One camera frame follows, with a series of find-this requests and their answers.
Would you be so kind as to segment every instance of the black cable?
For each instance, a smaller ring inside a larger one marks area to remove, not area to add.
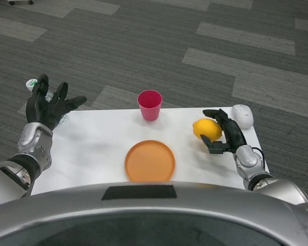
[[[266,170],[266,160],[265,160],[265,155],[263,154],[262,150],[260,150],[257,147],[252,147],[253,150],[259,150],[262,156],[262,162],[263,162],[263,169]]]

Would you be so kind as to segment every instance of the white tabletop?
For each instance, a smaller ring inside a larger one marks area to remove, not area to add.
[[[145,121],[136,109],[70,112],[66,122],[54,130],[52,165],[36,180],[32,194],[129,181],[124,158],[133,145],[149,139],[172,149],[176,158],[173,181],[244,189],[232,154],[211,155],[193,135],[193,122],[205,118],[203,109],[208,108],[161,109],[152,122]],[[231,108],[222,109],[231,117]],[[253,127],[243,134],[248,144],[260,148]],[[225,142],[224,135],[220,140]]]

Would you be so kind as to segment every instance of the pink plastic cup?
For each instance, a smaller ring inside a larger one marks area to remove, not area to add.
[[[162,95],[154,90],[143,91],[138,96],[140,111],[145,120],[156,120],[159,117]]]

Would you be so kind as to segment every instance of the orange plastic plate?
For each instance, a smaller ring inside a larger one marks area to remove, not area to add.
[[[176,168],[172,150],[162,142],[146,140],[134,145],[124,161],[131,181],[169,181]]]

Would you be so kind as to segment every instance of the lemon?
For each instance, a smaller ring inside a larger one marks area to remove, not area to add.
[[[194,122],[193,132],[199,139],[201,139],[201,135],[204,135],[211,141],[218,140],[222,135],[220,125],[212,119],[199,119]]]

